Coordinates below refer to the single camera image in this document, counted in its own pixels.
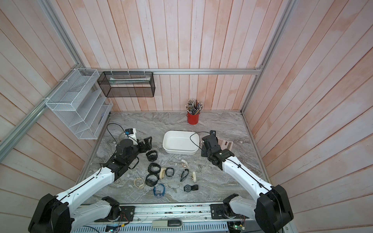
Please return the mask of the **rose gold small watch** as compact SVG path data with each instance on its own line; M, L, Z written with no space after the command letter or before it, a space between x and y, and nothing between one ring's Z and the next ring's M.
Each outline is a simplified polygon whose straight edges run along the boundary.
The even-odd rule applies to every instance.
M181 166L182 166L183 168L189 168L189 166L188 166L188 162L187 162L186 160L184 160L184 159L181 160Z

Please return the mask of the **small cream watch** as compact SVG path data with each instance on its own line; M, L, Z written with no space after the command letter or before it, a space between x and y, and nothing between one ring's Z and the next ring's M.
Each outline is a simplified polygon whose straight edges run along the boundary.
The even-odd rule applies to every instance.
M197 183L197 177L196 177L196 172L192 172L191 179L193 180L194 183Z

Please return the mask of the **cream band watch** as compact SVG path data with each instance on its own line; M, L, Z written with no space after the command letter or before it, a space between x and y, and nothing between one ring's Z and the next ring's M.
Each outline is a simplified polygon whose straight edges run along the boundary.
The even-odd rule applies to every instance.
M143 189L145 187L145 181L141 177L135 178L134 186L138 189Z

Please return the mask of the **black strap watch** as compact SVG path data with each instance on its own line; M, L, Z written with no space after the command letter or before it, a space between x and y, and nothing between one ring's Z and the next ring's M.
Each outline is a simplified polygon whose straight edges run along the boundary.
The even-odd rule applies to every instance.
M188 174L189 174L189 169L184 169L180 177L180 182L183 182L187 178Z

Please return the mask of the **black round face watch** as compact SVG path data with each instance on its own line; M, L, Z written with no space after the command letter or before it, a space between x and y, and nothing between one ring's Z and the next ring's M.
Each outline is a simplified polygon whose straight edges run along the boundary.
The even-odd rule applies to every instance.
M195 185L189 185L189 184L187 184L187 185L184 186L184 191L185 192L196 191L198 189L199 189L199 186L197 184L195 184Z

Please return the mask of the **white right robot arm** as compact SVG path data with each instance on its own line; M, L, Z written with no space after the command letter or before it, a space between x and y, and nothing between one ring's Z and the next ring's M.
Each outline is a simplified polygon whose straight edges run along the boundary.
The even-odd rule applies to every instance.
M232 194L215 213L223 218L245 216L254 219L265 233L277 233L294 219L286 190L260 179L228 149L221 149L215 134L202 138L202 157L232 176L253 198Z

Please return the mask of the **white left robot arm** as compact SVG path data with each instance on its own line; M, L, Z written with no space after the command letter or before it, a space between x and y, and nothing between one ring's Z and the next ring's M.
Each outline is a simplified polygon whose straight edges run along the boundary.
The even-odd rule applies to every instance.
M70 233L98 219L117 221L121 217L119 202L111 197L82 207L81 204L103 187L112 184L128 170L140 153L150 151L152 138L134 144L124 139L101 168L91 176L57 195L42 197L31 219L30 233Z

